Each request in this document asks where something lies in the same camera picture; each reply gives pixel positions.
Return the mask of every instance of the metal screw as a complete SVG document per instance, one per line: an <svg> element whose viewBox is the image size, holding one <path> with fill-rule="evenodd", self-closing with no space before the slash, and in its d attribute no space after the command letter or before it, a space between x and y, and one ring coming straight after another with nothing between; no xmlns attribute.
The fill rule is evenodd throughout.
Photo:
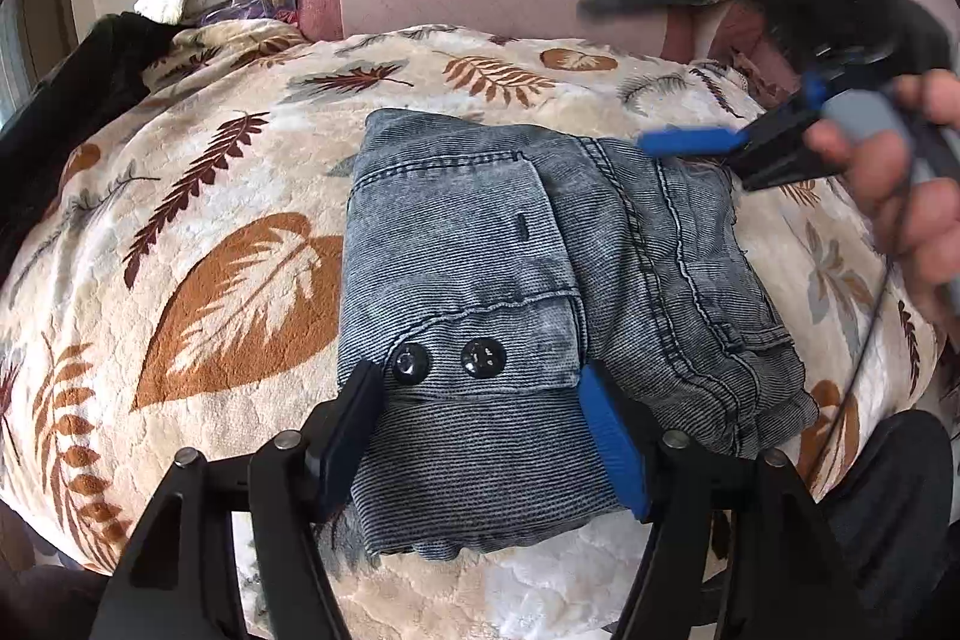
<svg viewBox="0 0 960 640"><path fill-rule="evenodd" d="M179 467L189 466L197 461L197 456L200 456L200 451L196 448L180 448L174 453L174 463Z"/></svg>
<svg viewBox="0 0 960 640"><path fill-rule="evenodd" d="M682 451L683 448L687 447L690 444L690 438L680 432L679 429L669 429L669 431L664 432L664 445L668 448L674 448L675 450Z"/></svg>
<svg viewBox="0 0 960 640"><path fill-rule="evenodd" d="M296 429L286 429L286 431L280 432L274 437L274 444L280 451L289 451L291 448L296 448L300 441L301 434Z"/></svg>
<svg viewBox="0 0 960 640"><path fill-rule="evenodd" d="M763 461L766 461L772 467L785 467L790 463L790 459L786 458L786 453L779 448L770 448L764 451Z"/></svg>

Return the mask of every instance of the human hand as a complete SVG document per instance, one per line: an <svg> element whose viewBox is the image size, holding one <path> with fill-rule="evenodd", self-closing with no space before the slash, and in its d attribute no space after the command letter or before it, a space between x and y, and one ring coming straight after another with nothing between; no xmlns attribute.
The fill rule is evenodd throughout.
<svg viewBox="0 0 960 640"><path fill-rule="evenodd" d="M960 80L952 73L903 76L895 86L905 107L917 107L923 100L926 118L960 130ZM910 165L909 150L899 135L883 131L853 145L838 125L823 119L806 130L805 141L824 159L844 168L853 200L872 221L877 249L892 253L901 264L914 306L954 341L960 340L960 319L938 292L940 285L960 274L960 186L947 178L914 186L894 247L905 194L901 183Z"/></svg>

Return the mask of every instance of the beige blanket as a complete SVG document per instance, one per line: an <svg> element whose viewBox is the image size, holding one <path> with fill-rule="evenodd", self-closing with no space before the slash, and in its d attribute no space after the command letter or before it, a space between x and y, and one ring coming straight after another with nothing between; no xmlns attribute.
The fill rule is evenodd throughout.
<svg viewBox="0 0 960 640"><path fill-rule="evenodd" d="M174 45L145 73L152 95L75 151L0 292L0 498L102 572L177 448L249 452L334 393L344 204L370 111L621 138L760 111L709 64L450 26L306 44L254 20ZM736 213L822 408L786 445L810 473L882 264L833 182L738 194ZM920 396L937 354L894 280L853 403L809 475L817 496L878 420ZM613 514L530 549L344 567L334 588L358 637L557 636L616 618L643 539ZM256 591L246 599L253 611Z"/></svg>

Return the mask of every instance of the black button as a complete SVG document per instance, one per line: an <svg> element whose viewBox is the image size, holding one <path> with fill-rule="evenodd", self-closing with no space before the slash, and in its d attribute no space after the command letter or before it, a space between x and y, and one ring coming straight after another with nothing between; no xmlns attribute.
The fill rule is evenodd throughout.
<svg viewBox="0 0 960 640"><path fill-rule="evenodd" d="M496 377L507 365L507 351L491 336L471 339L460 352L467 375L478 380Z"/></svg>
<svg viewBox="0 0 960 640"><path fill-rule="evenodd" d="M418 342L405 342L394 351L390 366L394 380L402 386L416 386L430 374L430 351Z"/></svg>

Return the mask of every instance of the striped denim fabric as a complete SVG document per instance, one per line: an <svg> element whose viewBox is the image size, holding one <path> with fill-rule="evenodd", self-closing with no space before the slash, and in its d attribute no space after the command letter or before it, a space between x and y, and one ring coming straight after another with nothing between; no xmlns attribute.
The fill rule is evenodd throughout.
<svg viewBox="0 0 960 640"><path fill-rule="evenodd" d="M817 407L803 364L733 237L720 167L622 140L370 114L344 237L338 377L430 354L387 407L353 484L372 552L456 557L530 545L617 508L577 401L603 360L661 425L737 456ZM467 340L503 371L474 379Z"/></svg>

